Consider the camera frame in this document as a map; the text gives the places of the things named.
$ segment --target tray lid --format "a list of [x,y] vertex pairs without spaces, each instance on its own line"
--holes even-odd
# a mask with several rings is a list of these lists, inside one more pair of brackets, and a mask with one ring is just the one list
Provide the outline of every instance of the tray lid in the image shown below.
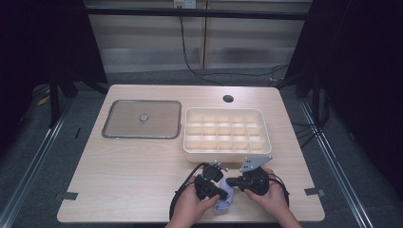
[[177,101],[118,100],[106,119],[106,138],[174,139],[181,129]]

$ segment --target table top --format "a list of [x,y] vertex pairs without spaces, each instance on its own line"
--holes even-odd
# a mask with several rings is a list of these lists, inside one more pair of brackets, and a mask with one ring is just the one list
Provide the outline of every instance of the table top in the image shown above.
[[[223,100],[234,98],[232,103]],[[191,107],[255,108],[263,113],[272,144],[272,168],[290,193],[290,209],[299,221],[319,221],[325,215],[318,195],[306,196],[315,187],[284,103],[271,87],[199,85],[113,85],[89,136],[57,218],[61,222],[168,222],[175,191],[196,167],[185,159],[183,127],[176,139],[110,139],[102,130],[116,100],[179,101],[181,125]],[[240,176],[240,163],[229,167],[225,177]],[[257,204],[238,188],[228,213],[208,210],[200,222],[271,222]]]

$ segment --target hand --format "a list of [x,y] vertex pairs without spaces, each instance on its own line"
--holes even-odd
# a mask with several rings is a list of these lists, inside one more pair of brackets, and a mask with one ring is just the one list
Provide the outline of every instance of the hand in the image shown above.
[[[275,173],[272,169],[263,169],[269,174],[270,178],[274,178],[273,175]],[[251,200],[260,205],[267,214],[276,219],[281,227],[301,227],[293,213],[288,208],[284,193],[278,183],[269,181],[269,191],[267,191],[263,196],[259,196],[248,189],[245,189],[244,192]]]
[[[193,176],[188,183],[194,182],[196,176]],[[165,227],[191,227],[209,208],[213,207],[220,196],[216,195],[214,198],[200,201],[196,195],[195,185],[192,183],[186,187],[181,193],[175,205],[174,215]]]

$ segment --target black tape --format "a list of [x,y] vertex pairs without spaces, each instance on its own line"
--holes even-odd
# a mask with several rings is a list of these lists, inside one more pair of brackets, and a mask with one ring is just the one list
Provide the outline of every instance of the black tape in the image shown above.
[[319,197],[324,197],[326,196],[325,192],[322,189],[317,190],[315,187],[314,188],[307,188],[304,189],[305,194],[307,196],[312,196],[312,195],[318,195]]
[[72,193],[72,192],[65,192],[63,194],[59,193],[54,196],[53,200],[56,201],[63,201],[63,200],[76,200],[78,196],[78,193]]

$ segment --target blue cloth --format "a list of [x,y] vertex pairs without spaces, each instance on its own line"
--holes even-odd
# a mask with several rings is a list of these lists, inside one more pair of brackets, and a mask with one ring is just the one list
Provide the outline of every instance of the blue cloth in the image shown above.
[[222,179],[219,188],[225,190],[228,193],[226,200],[219,200],[214,206],[214,210],[218,213],[226,212],[232,203],[232,198],[234,197],[234,188],[226,183],[226,179]]

